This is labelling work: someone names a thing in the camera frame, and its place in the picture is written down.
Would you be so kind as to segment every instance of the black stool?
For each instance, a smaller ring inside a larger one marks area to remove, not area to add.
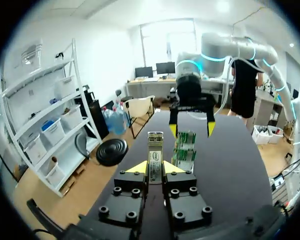
[[[115,91],[115,95],[116,95],[118,98],[120,98],[120,97],[119,97],[120,94],[121,94],[121,90],[120,90],[120,89],[118,89],[117,91]],[[131,99],[134,99],[134,97],[133,97],[133,96],[124,96],[123,98],[120,99],[120,101],[121,101],[121,102],[126,102],[126,101],[131,100]]]
[[[122,139],[110,139],[96,150],[96,159],[106,167],[118,165],[128,152],[128,144]]]

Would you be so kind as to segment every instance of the ceiling light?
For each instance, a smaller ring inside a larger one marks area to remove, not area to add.
[[[230,9],[230,5],[227,1],[219,1],[217,3],[217,10],[221,13],[227,13],[229,12]]]

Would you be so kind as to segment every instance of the electronic component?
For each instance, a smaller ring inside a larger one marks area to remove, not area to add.
[[[178,132],[178,137],[174,144],[172,164],[184,171],[193,171],[197,154],[195,142],[195,132]]]
[[[148,176],[149,184],[161,184],[164,133],[148,132]]]

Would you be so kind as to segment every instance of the wooden floor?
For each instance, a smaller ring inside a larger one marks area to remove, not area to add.
[[[224,109],[221,113],[227,114],[229,110]],[[140,130],[138,124],[133,125],[137,133]],[[134,143],[131,131],[128,129],[125,134],[116,136],[109,134],[104,140],[121,138],[127,141],[129,147]],[[292,151],[292,147],[281,140],[279,144],[268,144],[258,146],[267,173],[270,177],[277,175],[287,165],[284,156]],[[79,221],[79,214],[86,214],[93,203],[102,192],[103,188],[116,170],[116,166],[104,167],[98,165],[95,158],[87,161],[85,171],[79,176],[75,185],[68,194],[60,198],[46,187],[38,177],[28,169],[13,193],[13,203],[20,212],[23,219],[33,229],[43,229],[41,224],[29,211],[26,201],[33,198],[37,205],[58,225],[65,228],[68,224],[76,224]],[[43,239],[54,239],[45,233],[38,233]]]

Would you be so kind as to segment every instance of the table surface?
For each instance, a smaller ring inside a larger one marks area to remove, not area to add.
[[[158,81],[147,81],[148,78],[140,78],[140,79],[135,79],[135,80],[132,80],[130,82],[128,82],[127,84],[130,85],[130,84],[140,84],[140,83],[175,83],[176,82],[176,79],[175,78],[166,78],[166,79],[163,79],[163,78],[159,78]]]
[[[152,116],[87,216],[98,218],[98,208],[111,194],[113,178],[120,170],[130,169],[148,159],[149,131],[163,132],[163,159],[171,161],[175,138],[169,128],[169,117],[169,111]],[[194,174],[202,198],[213,208],[213,226],[243,220],[261,206],[272,204],[265,165],[242,120],[218,114],[215,121],[213,134],[207,138],[205,120],[194,119],[185,112],[178,114],[179,131],[196,132]],[[161,185],[149,186],[140,239],[170,239]]]
[[[255,96],[257,98],[260,98],[261,100],[265,100],[267,102],[270,102],[270,103],[273,103],[273,104],[276,104],[279,106],[283,106],[283,104],[281,102],[279,102],[278,100],[275,101],[275,98],[273,96],[271,96],[270,93],[267,91],[262,91],[262,90],[258,89],[255,92]]]

